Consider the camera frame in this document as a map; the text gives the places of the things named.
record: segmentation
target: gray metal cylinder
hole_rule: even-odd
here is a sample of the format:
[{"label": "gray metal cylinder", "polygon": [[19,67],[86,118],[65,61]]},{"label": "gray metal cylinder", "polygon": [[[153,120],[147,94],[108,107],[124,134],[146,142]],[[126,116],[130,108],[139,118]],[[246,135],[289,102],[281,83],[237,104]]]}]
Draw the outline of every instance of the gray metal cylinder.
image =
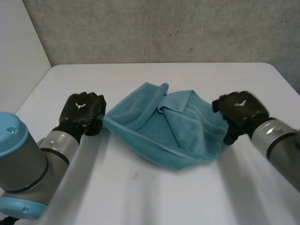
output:
[{"label": "gray metal cylinder", "polygon": [[296,145],[296,136],[276,144],[269,161],[300,192],[300,149]]},{"label": "gray metal cylinder", "polygon": [[0,157],[0,188],[17,193],[33,187],[48,168],[47,158],[30,134],[12,153]]},{"label": "gray metal cylinder", "polygon": [[59,156],[51,152],[44,153],[49,160],[49,170],[46,176],[29,190],[17,194],[4,193],[2,197],[25,199],[45,205],[50,203],[52,196],[68,169],[68,165]]},{"label": "gray metal cylinder", "polygon": [[251,141],[253,145],[267,156],[268,148],[281,136],[297,132],[280,120],[269,120],[261,124],[253,133]]}]

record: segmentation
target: blue towel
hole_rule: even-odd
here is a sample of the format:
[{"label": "blue towel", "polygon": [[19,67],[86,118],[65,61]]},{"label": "blue towel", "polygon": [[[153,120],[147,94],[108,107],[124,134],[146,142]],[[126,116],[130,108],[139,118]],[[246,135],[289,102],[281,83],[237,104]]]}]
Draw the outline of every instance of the blue towel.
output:
[{"label": "blue towel", "polygon": [[193,90],[167,95],[168,88],[143,84],[105,115],[104,127],[165,168],[211,163],[225,147],[227,122]]}]

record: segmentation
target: white table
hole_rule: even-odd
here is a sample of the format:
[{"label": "white table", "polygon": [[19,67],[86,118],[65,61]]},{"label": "white table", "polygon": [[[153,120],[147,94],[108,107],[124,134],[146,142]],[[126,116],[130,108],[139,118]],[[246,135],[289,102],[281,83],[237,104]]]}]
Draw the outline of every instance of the white table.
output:
[{"label": "white table", "polygon": [[[58,125],[69,95],[103,94],[107,111],[144,82],[194,89],[211,102],[237,90],[254,93],[271,115],[300,127],[300,97],[264,63],[165,63],[53,67],[17,115],[36,141]],[[57,225],[296,225],[300,194],[243,136],[207,166],[171,172],[136,155],[107,130],[84,137],[47,212]]]}]

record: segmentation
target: black band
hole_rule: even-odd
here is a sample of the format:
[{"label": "black band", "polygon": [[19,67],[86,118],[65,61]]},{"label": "black band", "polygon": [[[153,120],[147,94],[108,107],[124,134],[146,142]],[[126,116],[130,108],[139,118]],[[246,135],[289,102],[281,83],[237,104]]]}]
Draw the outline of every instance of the black band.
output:
[{"label": "black band", "polygon": [[56,150],[53,150],[53,149],[48,149],[48,148],[41,148],[41,150],[45,151],[45,152],[53,153],[54,155],[57,155],[62,160],[64,160],[68,166],[70,165],[70,161],[68,160],[68,158],[65,155],[61,154],[59,151],[56,151]]},{"label": "black band", "polygon": [[27,191],[28,189],[32,188],[33,186],[35,186],[36,184],[38,184],[44,177],[45,175],[47,174],[48,172],[48,169],[49,169],[49,162],[48,162],[48,159],[47,157],[45,157],[46,160],[47,160],[47,165],[46,165],[46,168],[44,170],[44,172],[42,173],[42,175],[33,183],[27,185],[26,187],[24,188],[21,188],[19,190],[15,190],[15,191],[7,191],[7,190],[4,190],[5,192],[7,193],[10,193],[10,194],[16,194],[16,193],[20,193],[20,192],[23,192],[23,191]]},{"label": "black band", "polygon": [[285,135],[280,136],[275,141],[273,141],[272,144],[270,144],[270,146],[268,147],[268,150],[267,150],[267,159],[270,160],[270,155],[271,155],[271,152],[272,152],[273,148],[275,147],[275,145],[277,145],[283,139],[286,139],[287,137],[290,137],[290,136],[294,136],[296,134],[297,133],[287,133]]}]

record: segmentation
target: bird logo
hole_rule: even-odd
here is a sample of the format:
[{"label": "bird logo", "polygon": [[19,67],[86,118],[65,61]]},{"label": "bird logo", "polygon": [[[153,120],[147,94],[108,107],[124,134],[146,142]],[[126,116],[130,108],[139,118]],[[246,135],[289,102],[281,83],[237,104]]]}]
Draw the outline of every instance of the bird logo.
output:
[{"label": "bird logo", "polygon": [[244,107],[245,103],[246,103],[246,100],[244,100],[242,103],[235,103],[234,106]]},{"label": "bird logo", "polygon": [[83,105],[79,105],[79,104],[77,104],[77,102],[75,103],[75,105],[76,105],[76,107],[78,108],[78,109],[80,109],[80,108],[82,108],[82,107],[85,107],[86,106],[86,104],[84,103]]}]

